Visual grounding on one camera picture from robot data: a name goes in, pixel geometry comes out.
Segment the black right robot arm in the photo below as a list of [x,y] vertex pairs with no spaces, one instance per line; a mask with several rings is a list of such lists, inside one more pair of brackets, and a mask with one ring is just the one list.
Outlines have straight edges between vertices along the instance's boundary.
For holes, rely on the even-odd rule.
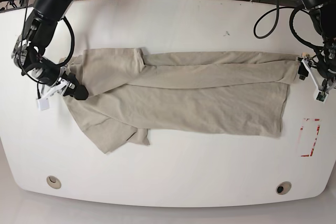
[[[55,92],[76,100],[86,100],[89,92],[73,73],[66,73],[66,66],[75,49],[74,31],[65,14],[74,0],[35,0],[33,11],[25,14],[22,33],[12,52],[12,59],[22,76],[37,85],[48,86],[49,95]],[[60,63],[44,57],[59,21],[64,21],[70,33],[70,52]]]

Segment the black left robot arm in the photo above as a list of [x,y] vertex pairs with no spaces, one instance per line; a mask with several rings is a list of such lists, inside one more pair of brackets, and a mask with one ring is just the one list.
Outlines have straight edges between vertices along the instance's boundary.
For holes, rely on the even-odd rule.
[[[316,68],[321,77],[335,80],[335,0],[301,0],[291,13],[289,27],[294,37],[311,48],[318,58]],[[297,12],[307,10],[315,31],[322,37],[323,46],[302,39],[295,31],[293,20]]]

